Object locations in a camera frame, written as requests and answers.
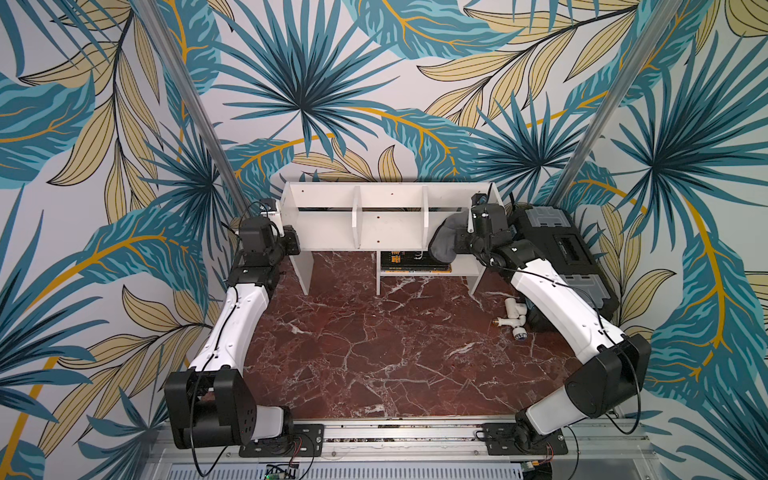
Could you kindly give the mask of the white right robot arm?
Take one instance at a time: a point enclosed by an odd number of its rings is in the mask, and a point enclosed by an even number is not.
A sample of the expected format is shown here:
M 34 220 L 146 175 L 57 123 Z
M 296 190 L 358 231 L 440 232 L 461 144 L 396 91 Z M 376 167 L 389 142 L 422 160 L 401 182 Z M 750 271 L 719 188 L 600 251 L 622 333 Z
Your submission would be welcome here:
M 533 455 L 553 451 L 548 439 L 583 419 L 599 418 L 640 398 L 651 355 L 641 335 L 626 335 L 568 285 L 529 240 L 516 239 L 499 204 L 471 208 L 469 250 L 486 268 L 499 273 L 537 307 L 568 342 L 580 368 L 563 386 L 519 411 L 512 438 Z

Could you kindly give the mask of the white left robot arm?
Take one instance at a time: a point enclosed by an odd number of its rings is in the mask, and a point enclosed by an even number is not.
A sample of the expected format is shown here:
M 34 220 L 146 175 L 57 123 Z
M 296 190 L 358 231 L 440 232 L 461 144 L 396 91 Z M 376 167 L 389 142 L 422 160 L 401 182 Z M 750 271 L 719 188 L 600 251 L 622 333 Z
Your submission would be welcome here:
M 296 230 L 276 208 L 243 219 L 226 280 L 224 305 L 199 354 L 164 386 L 171 434 L 179 449 L 255 446 L 274 455 L 300 448 L 289 408 L 257 403 L 243 378 L 250 342 L 273 299 L 287 256 L 300 254 Z

